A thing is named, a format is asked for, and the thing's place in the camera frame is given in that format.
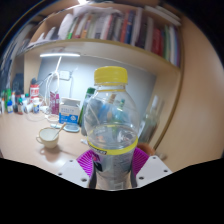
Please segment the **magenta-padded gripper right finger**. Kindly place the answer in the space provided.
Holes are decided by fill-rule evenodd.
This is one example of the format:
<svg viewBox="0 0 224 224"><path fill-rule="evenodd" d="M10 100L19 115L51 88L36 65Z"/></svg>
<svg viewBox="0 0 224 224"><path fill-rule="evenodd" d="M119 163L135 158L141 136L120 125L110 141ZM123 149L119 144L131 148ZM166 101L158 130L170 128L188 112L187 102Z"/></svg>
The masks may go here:
<svg viewBox="0 0 224 224"><path fill-rule="evenodd" d="M141 149L135 149L130 174L131 186L133 188L146 186L171 173L172 171L158 156L148 156Z"/></svg>

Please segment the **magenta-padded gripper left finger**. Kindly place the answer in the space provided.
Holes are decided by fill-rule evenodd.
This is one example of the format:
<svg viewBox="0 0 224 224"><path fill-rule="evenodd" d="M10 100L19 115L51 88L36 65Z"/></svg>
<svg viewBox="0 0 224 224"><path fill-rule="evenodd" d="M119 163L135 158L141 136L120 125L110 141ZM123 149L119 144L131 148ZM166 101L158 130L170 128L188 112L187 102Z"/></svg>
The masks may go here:
<svg viewBox="0 0 224 224"><path fill-rule="evenodd" d="M96 187L96 174L92 160L92 151L88 150L77 159L69 160L59 170L57 175L84 188Z"/></svg>

